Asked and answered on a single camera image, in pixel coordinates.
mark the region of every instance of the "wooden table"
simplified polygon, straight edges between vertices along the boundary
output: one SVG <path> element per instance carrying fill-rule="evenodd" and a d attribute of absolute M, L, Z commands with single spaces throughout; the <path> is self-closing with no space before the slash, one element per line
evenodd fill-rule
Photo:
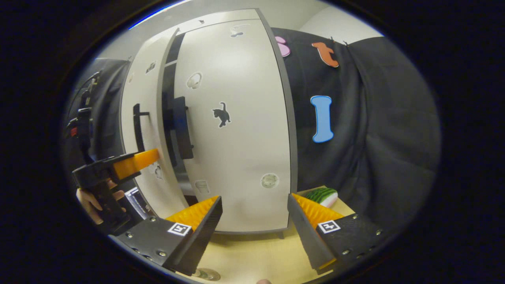
<path fill-rule="evenodd" d="M 304 196 L 314 189 L 298 194 Z M 340 199 L 331 209 L 344 216 L 355 213 Z M 214 234 L 198 267 L 213 269 L 221 275 L 219 281 L 188 277 L 202 283 L 256 284 L 258 280 L 266 278 L 272 284 L 294 284 L 305 283 L 330 273 L 328 271 L 317 275 L 311 268 L 294 224 L 284 231 L 284 239 L 275 233 Z"/>

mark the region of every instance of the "black cat sticker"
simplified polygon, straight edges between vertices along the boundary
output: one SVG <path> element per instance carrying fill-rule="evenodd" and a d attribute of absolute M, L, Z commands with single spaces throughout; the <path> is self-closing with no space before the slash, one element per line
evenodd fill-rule
<path fill-rule="evenodd" d="M 219 118 L 221 120 L 221 124 L 219 124 L 219 128 L 226 126 L 226 122 L 230 122 L 230 114 L 226 111 L 226 103 L 220 102 L 223 105 L 223 109 L 213 109 L 214 117 Z"/>

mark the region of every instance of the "cabinet door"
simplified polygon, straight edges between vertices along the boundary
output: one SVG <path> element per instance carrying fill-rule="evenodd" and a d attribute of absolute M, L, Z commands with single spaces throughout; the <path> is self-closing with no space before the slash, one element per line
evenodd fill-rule
<path fill-rule="evenodd" d="M 291 172 L 286 104 L 261 20 L 186 33 L 174 97 L 185 97 L 188 107 L 194 158 L 184 160 L 184 166 L 196 197 L 222 196 L 216 231 L 287 228 Z"/>

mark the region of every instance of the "black cabinet handle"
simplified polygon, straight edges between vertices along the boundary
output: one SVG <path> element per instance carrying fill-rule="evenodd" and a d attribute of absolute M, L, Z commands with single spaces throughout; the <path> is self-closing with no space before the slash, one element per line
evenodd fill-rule
<path fill-rule="evenodd" d="M 142 115 L 149 115 L 149 112 L 140 112 L 140 104 L 133 106 L 133 128 L 135 130 L 135 140 L 137 141 L 137 148 L 139 152 L 144 152 L 144 140 L 142 139 L 142 129 L 140 128 L 140 117 Z"/>
<path fill-rule="evenodd" d="M 174 115 L 174 128 L 177 137 L 177 146 L 181 159 L 193 158 L 193 145 L 189 140 L 188 120 L 186 116 L 186 98 L 178 97 L 174 99 L 173 115 Z"/>

